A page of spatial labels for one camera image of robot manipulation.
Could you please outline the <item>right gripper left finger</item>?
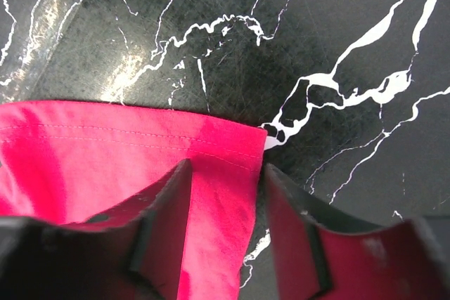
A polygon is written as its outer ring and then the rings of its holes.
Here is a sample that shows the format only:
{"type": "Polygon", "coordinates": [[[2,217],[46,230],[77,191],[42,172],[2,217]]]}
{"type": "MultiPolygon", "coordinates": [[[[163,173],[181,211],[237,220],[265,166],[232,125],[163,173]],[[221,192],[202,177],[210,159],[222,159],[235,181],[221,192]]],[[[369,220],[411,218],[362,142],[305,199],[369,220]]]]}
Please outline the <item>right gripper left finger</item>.
{"type": "Polygon", "coordinates": [[[192,166],[180,161],[83,223],[1,219],[2,299],[175,299],[192,166]]]}

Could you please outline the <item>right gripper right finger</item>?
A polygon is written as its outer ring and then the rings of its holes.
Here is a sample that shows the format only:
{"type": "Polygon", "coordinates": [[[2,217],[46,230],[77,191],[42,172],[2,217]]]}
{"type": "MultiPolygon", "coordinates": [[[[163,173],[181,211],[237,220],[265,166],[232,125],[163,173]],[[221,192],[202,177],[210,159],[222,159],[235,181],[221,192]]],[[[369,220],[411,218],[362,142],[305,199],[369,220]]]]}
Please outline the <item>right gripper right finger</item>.
{"type": "Polygon", "coordinates": [[[281,299],[448,299],[449,217],[392,226],[347,214],[264,170],[266,215],[281,299]]]}

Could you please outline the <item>red t shirt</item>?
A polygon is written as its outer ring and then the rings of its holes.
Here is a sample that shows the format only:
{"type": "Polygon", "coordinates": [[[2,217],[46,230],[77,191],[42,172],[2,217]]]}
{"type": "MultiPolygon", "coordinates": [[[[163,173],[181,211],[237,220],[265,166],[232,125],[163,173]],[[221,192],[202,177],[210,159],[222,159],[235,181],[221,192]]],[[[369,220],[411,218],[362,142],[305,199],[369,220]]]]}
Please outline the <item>red t shirt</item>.
{"type": "Polygon", "coordinates": [[[1,106],[1,214],[79,223],[183,159],[193,168],[176,299],[237,299],[266,131],[174,110],[28,101],[1,106]]]}

